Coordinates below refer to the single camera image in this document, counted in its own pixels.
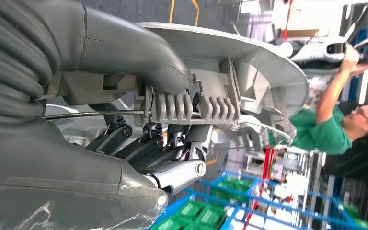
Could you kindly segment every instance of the eyeglasses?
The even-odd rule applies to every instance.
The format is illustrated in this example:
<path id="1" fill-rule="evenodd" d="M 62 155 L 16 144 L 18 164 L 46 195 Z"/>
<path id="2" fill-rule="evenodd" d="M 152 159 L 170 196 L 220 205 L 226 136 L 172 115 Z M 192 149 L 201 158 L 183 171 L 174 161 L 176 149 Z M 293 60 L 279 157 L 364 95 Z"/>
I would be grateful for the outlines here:
<path id="1" fill-rule="evenodd" d="M 363 111 L 362 107 L 357 107 L 355 109 L 355 113 L 361 115 L 368 121 L 368 117 L 365 115 L 365 112 Z"/>

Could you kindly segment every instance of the yellow cable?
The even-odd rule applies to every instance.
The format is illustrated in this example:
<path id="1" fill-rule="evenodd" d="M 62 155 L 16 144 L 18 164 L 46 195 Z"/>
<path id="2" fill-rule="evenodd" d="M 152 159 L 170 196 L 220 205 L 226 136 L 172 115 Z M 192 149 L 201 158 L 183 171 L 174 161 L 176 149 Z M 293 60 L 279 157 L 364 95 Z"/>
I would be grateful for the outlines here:
<path id="1" fill-rule="evenodd" d="M 174 5 L 175 5 L 175 0 L 172 0 L 172 7 L 171 7 L 171 9 L 170 9 L 170 19 L 169 19 L 169 23 L 171 23 L 171 22 L 172 22 L 172 20 L 173 20 Z"/>
<path id="2" fill-rule="evenodd" d="M 196 0 L 191 0 L 191 2 L 193 3 L 195 8 L 197 9 L 197 17 L 195 19 L 195 24 L 196 24 L 195 26 L 198 26 L 199 6 L 198 6 L 198 3 L 196 2 Z"/>

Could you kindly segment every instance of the red pole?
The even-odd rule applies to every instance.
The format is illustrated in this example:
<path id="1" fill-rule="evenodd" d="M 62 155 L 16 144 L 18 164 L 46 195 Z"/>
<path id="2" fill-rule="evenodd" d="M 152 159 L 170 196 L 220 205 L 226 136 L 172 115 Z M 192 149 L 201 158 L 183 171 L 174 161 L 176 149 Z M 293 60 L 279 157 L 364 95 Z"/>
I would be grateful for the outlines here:
<path id="1" fill-rule="evenodd" d="M 270 149 L 269 147 L 267 147 L 266 148 L 266 155 L 265 155 L 265 158 L 264 158 L 264 164 L 263 164 L 263 176 L 262 176 L 262 179 L 263 180 L 266 179 L 266 175 L 267 175 L 267 171 L 268 171 L 267 166 L 273 160 L 273 159 L 270 160 L 270 158 L 273 157 L 273 156 L 270 157 L 270 151 L 273 153 L 274 150 L 273 149 Z M 262 182 L 262 185 L 261 185 L 261 188 L 260 188 L 260 191 L 259 191 L 259 197 L 260 198 L 262 197 L 264 185 L 265 185 L 265 183 Z M 255 200 L 254 203 L 253 203 L 253 208 L 252 208 L 253 211 L 256 210 L 257 205 L 258 205 L 258 202 L 257 202 L 257 200 Z M 248 213 L 247 216 L 246 216 L 246 222 L 245 222 L 245 224 L 243 226 L 243 230 L 246 230 L 246 227 L 247 227 L 247 225 L 248 225 L 251 217 L 252 217 L 252 214 L 251 213 Z"/>
<path id="2" fill-rule="evenodd" d="M 290 0 L 289 7 L 288 7 L 288 14 L 287 14 L 287 22 L 286 22 L 286 28 L 283 33 L 283 40 L 287 40 L 288 37 L 288 21 L 290 20 L 290 14 L 291 14 L 291 5 L 293 4 L 294 0 Z"/>

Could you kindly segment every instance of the green shirt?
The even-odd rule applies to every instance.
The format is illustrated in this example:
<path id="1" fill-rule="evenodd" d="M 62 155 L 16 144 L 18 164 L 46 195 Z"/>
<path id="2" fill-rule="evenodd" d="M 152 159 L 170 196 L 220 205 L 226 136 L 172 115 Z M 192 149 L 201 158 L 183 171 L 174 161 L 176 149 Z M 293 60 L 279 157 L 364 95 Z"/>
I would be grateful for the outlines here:
<path id="1" fill-rule="evenodd" d="M 343 118 L 341 110 L 335 107 L 332 117 L 317 125 L 315 111 L 302 109 L 290 118 L 290 122 L 297 129 L 293 146 L 305 150 L 318 149 L 329 155 L 345 153 L 352 147 L 352 141 L 342 129 Z"/>

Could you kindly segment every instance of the man's arm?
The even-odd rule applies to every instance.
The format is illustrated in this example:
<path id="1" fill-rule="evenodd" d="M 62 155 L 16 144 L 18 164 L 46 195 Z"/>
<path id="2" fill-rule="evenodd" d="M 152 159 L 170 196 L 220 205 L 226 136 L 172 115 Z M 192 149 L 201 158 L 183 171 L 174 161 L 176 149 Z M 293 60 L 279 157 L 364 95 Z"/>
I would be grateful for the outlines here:
<path id="1" fill-rule="evenodd" d="M 341 94 L 342 89 L 351 76 L 351 72 L 354 70 L 358 61 L 359 53 L 353 49 L 353 47 L 348 46 L 345 53 L 345 59 L 339 68 L 339 73 L 322 93 L 318 102 L 316 114 L 317 124 L 323 123 L 332 117 L 332 110 L 338 101 L 339 94 Z"/>

